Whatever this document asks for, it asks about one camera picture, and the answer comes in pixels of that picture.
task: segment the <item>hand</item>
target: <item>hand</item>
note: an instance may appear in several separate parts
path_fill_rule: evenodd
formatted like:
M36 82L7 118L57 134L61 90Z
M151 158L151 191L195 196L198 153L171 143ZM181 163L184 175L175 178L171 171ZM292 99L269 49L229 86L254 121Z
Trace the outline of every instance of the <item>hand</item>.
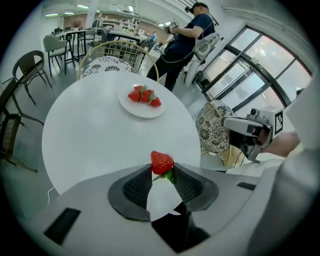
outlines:
M171 32L171 34L177 34L178 33L178 29L179 29L179 27L178 26L176 26L176 27L173 27L172 28L172 32Z

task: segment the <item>white plate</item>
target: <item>white plate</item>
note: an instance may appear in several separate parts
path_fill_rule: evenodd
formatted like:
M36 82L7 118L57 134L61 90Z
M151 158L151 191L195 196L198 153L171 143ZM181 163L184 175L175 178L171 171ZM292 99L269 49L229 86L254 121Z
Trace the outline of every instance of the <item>white plate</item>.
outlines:
M130 84L130 85L119 86L118 98L121 105L129 113L140 118L156 118L160 116L165 111L165 107L161 99L161 93L158 93L157 88L155 86L146 85L148 89L154 90L154 93L157 95L157 97L159 97L161 101L161 106L152 107L152 106L148 106L147 104L134 102L128 98L128 94L131 93L134 90L134 87L138 85L139 84Z

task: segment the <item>vr controller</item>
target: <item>vr controller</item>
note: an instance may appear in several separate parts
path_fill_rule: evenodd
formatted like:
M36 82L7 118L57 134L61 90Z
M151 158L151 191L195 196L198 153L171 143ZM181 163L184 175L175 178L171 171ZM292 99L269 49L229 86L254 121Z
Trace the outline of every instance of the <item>vr controller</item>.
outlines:
M169 34L173 34L172 29L176 27L179 27L179 23L177 21L173 21L170 25L166 26L164 30Z

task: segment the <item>black pants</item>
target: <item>black pants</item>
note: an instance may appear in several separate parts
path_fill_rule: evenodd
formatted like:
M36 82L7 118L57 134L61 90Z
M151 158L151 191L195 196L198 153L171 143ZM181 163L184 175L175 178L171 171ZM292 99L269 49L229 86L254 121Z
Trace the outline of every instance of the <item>black pants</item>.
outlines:
M168 90L172 92L180 71L184 66L188 64L188 62L192 59L193 56L194 56L193 54L190 54L188 57L183 59L184 56L177 54L174 51L168 49L155 62L156 67L158 69L159 78L162 77L164 74L166 74L165 87ZM157 80L157 73L154 65L150 69L147 77L155 81Z

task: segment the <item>red strawberry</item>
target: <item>red strawberry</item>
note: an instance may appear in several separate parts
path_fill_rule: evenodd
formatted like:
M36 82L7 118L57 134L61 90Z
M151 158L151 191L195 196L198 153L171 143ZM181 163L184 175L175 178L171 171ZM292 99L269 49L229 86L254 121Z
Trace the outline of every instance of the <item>red strawberry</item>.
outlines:
M146 91L146 90L147 90L147 87L146 87L145 85L137 85L137 86L135 86L133 89Z
M148 103L150 100L150 97L149 97L149 93L147 90L143 91L142 92L142 98L141 98L141 102L142 103Z
M128 94L128 98L133 100L134 102L140 101L141 94L138 90L133 90Z
M148 92L149 95L151 95L152 93L155 93L155 91L154 91L154 90L151 90L151 89L148 89L148 90L146 90L146 91Z
M155 108L161 106L161 101L159 97L156 97L153 101L151 101L150 105Z
M174 160L170 155L157 151L151 152L151 168L154 174L162 175L169 171L174 165Z

